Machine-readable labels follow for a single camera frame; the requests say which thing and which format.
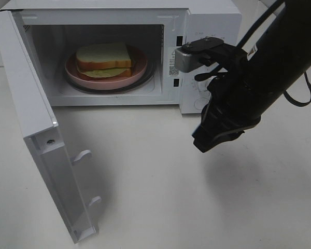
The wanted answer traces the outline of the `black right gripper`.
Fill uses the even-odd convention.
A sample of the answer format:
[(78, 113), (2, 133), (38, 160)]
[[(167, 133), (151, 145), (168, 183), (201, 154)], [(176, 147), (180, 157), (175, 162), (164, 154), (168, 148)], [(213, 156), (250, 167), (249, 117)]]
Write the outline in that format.
[(211, 99), (201, 112), (201, 123), (192, 136), (193, 144), (199, 151), (205, 153), (217, 145), (239, 138), (245, 130), (255, 127), (261, 117), (246, 118), (229, 106), (227, 97), (243, 82), (247, 69), (247, 52), (241, 48), (221, 43), (198, 44), (191, 48), (191, 53), (199, 56), (199, 61), (217, 62), (226, 72), (209, 72), (199, 74), (195, 79), (213, 77), (207, 86)]

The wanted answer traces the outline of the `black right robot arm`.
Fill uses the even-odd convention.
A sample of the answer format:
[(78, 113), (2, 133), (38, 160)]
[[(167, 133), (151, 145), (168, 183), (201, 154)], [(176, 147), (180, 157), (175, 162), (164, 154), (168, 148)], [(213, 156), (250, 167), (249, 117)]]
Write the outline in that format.
[(255, 127), (261, 115), (311, 67), (311, 1), (286, 1), (256, 47), (251, 57), (241, 48), (203, 40), (189, 49), (192, 54), (207, 54), (226, 69), (208, 85), (211, 99), (192, 135), (201, 152)]

